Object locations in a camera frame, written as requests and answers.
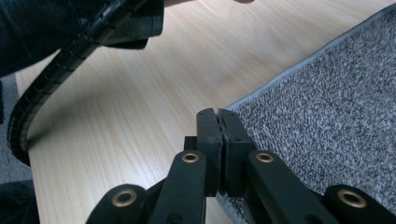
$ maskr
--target black coiled cable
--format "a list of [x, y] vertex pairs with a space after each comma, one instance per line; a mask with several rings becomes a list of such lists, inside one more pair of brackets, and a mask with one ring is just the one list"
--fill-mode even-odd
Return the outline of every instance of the black coiled cable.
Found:
[[30, 165], [27, 134], [41, 106], [61, 84], [147, 0], [114, 0], [91, 26], [47, 65], [15, 105], [9, 119], [7, 140], [13, 155]]

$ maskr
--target gray carpet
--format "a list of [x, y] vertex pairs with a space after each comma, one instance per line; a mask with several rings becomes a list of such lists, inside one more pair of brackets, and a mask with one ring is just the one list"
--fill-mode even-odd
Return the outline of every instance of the gray carpet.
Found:
[[[309, 188], [362, 189], [396, 214], [396, 5], [230, 105]], [[235, 223], [241, 202], [218, 197]]]
[[31, 179], [30, 167], [24, 165], [11, 154], [7, 146], [8, 119], [19, 95], [14, 75], [2, 77], [1, 99], [3, 107], [0, 108], [3, 120], [0, 122], [0, 184], [10, 181]]

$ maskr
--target black rubber hose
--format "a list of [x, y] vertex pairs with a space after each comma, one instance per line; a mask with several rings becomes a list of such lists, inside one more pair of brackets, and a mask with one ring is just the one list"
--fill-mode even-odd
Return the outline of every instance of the black rubber hose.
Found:
[[103, 12], [92, 25], [64, 48], [47, 65], [15, 105], [9, 119], [7, 140], [12, 154], [30, 166], [27, 134], [41, 106], [61, 84], [100, 47], [120, 25], [147, 0], [106, 2]]

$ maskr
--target black plastic arm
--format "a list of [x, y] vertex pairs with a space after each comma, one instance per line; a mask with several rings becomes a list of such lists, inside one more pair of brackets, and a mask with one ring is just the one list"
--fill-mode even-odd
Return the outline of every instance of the black plastic arm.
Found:
[[359, 189], [332, 186], [324, 196], [308, 189], [276, 154], [255, 150], [238, 115], [223, 109], [197, 114], [197, 136], [185, 138], [165, 180], [146, 191], [111, 190], [89, 223], [204, 223], [205, 197], [216, 192], [243, 198], [248, 223], [396, 223]]

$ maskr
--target black fabric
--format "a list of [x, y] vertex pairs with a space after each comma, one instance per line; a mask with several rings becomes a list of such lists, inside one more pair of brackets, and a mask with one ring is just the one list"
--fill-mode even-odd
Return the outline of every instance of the black fabric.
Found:
[[0, 80], [0, 124], [4, 123], [3, 82]]
[[0, 223], [40, 223], [32, 180], [0, 185]]
[[[106, 0], [0, 0], [0, 77], [68, 44], [105, 6]], [[142, 49], [142, 40], [159, 35], [162, 29], [163, 0], [148, 0], [105, 45], [128, 42], [130, 48]]]

